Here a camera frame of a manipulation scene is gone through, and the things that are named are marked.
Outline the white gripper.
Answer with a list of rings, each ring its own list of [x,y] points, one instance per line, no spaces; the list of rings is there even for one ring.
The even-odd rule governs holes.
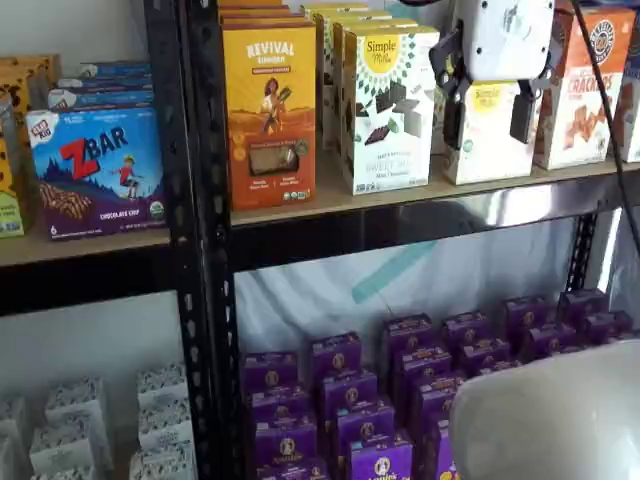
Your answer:
[[[472,82],[519,80],[510,135],[529,142],[535,105],[546,88],[546,79],[538,76],[547,62],[554,10],[555,3],[544,0],[455,3],[455,27],[429,51],[445,98],[443,138],[449,147],[461,148],[464,100]]]

